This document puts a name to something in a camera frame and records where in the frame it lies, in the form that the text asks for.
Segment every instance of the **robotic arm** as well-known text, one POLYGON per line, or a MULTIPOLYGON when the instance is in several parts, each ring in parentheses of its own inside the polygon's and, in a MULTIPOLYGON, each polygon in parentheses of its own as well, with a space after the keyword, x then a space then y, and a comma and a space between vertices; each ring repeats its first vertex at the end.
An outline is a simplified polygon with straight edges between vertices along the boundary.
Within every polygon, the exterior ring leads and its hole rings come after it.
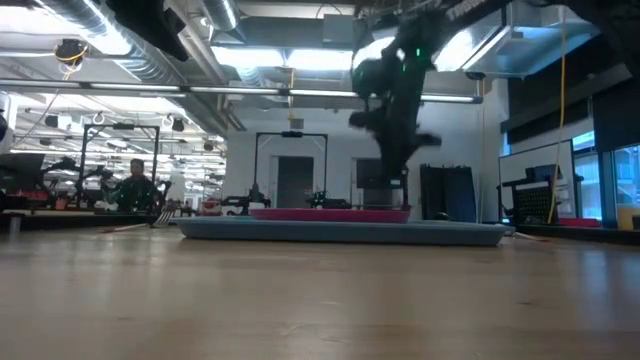
MULTIPOLYGON (((380 147, 387 176, 401 174, 407 160, 421 146, 438 146, 434 134, 417 133, 416 119, 427 71, 435 70, 431 57, 456 33, 512 0, 433 0, 412 19, 401 24, 381 59, 365 60, 354 71, 353 90, 365 100, 365 111, 355 112, 349 124, 372 133, 380 147), (369 111, 372 94, 381 100, 369 111)), ((535 5, 567 5, 598 26, 621 55, 634 76, 640 78, 639 0, 536 0, 535 5)))

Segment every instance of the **wooden table surface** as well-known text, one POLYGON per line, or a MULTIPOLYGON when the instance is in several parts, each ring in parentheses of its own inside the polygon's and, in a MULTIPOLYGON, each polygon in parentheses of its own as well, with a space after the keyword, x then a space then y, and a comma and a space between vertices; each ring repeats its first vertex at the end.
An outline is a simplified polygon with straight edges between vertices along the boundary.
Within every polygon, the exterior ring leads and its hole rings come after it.
POLYGON ((640 252, 0 238, 0 359, 640 359, 640 252))

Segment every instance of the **person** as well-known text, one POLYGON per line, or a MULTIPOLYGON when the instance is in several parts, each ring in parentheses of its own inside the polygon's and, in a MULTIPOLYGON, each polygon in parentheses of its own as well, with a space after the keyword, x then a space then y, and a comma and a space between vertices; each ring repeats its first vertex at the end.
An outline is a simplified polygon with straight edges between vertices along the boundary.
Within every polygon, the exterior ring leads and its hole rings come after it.
POLYGON ((131 160, 131 176, 116 185, 111 192, 114 194, 115 202, 118 204, 118 211, 132 212, 149 210, 149 207, 159 191, 153 182, 144 176, 144 161, 140 159, 131 160))

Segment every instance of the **red object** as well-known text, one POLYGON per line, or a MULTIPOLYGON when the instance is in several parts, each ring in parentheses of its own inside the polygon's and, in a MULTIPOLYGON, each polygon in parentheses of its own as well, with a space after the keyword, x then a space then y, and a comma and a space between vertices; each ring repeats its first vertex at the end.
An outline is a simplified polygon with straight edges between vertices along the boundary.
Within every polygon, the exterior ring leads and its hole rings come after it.
POLYGON ((558 219, 558 223, 564 226, 573 226, 573 227, 601 227, 600 221, 596 219, 573 219, 573 218, 565 218, 558 219))
POLYGON ((251 209, 256 220, 371 222, 404 224, 409 211, 343 210, 343 209, 251 209))

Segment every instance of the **door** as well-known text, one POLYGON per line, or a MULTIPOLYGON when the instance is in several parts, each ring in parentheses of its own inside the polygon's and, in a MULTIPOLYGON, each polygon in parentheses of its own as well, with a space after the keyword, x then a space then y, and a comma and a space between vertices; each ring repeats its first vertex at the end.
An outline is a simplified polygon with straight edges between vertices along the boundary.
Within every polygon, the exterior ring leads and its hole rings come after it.
POLYGON ((307 208, 313 192, 313 158, 281 156, 278 159, 278 208, 307 208))

